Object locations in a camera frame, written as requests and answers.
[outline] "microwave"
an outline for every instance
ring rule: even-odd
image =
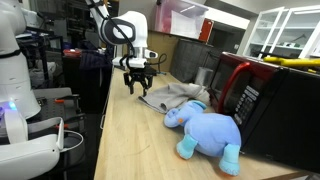
[[[209,93],[238,125],[242,152],[320,172],[319,75],[224,52]]]

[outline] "microwave control panel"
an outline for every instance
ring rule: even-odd
[[[258,91],[250,86],[246,87],[235,109],[236,113],[234,115],[234,118],[238,125],[241,125],[242,122],[246,120],[246,118],[248,118],[258,96]]]

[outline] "plush toy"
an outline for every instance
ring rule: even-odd
[[[189,159],[194,149],[213,157],[222,157],[220,169],[232,176],[239,174],[240,132],[230,116],[203,113],[206,105],[189,101],[181,108],[171,109],[164,118],[167,127],[184,126],[185,136],[176,148],[179,155]]]

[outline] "towel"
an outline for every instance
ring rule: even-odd
[[[155,111],[166,114],[170,109],[176,108],[189,99],[197,99],[209,104],[209,94],[204,86],[196,84],[169,83],[167,86],[138,98],[142,103]]]

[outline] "wooden countertop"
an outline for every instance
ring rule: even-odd
[[[171,75],[154,77],[150,91],[178,82]],[[140,83],[134,94],[124,85],[123,71],[114,70],[111,91],[101,137],[96,166],[96,180],[206,180],[206,179],[264,179],[297,172],[295,169],[240,155],[240,175],[224,176],[219,158],[207,157],[198,152],[189,160],[180,158],[176,144],[183,138],[183,128],[169,129],[160,114],[141,102]]]

